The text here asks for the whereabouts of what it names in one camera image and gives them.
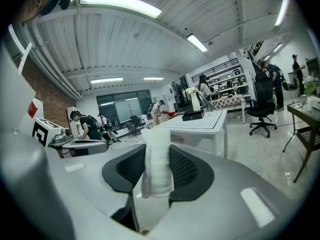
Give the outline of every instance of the white ceiling panel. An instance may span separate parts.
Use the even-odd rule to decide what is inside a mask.
[[[44,64],[55,62],[79,92],[89,94],[170,83],[225,55],[222,52],[251,45],[255,37],[290,31],[299,19],[296,8],[290,7],[282,28],[275,29],[282,0],[141,1],[162,13],[153,19],[119,7],[79,5],[75,0],[65,11],[55,9],[40,17],[28,30],[39,49],[41,38],[47,47],[50,57],[44,56]],[[41,38],[34,33],[37,29]],[[207,52],[186,40],[191,33]],[[146,83],[143,78],[148,76],[164,80]],[[122,84],[108,82],[97,87],[90,82],[111,77],[123,77]]]

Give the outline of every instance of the floor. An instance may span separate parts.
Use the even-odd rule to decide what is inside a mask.
[[[305,98],[299,97],[287,99],[284,101],[285,109],[276,111],[269,118],[272,123],[277,125],[277,130],[270,129],[270,138],[266,138],[267,133],[264,129],[258,129],[249,135],[250,123],[258,122],[258,119],[248,114],[245,115],[245,124],[242,120],[242,112],[238,110],[236,115],[232,111],[227,114],[228,131],[228,155],[229,160],[239,162],[266,181],[271,183],[277,189],[282,191],[291,201],[292,205],[299,204],[308,194],[314,179],[318,175],[320,165],[320,152],[314,151],[300,175],[297,183],[293,183],[297,175],[306,149],[297,137],[293,137],[285,152],[283,149],[293,133],[292,114],[287,111],[287,104],[297,101],[303,101]],[[299,118],[295,118],[296,128],[307,126]],[[141,143],[142,136],[125,136],[120,139],[122,142],[112,144],[112,150],[121,149],[131,145]],[[133,190],[134,203],[137,219],[140,225],[140,231],[151,230],[157,222],[169,210],[168,198],[144,199],[139,197],[140,182]]]

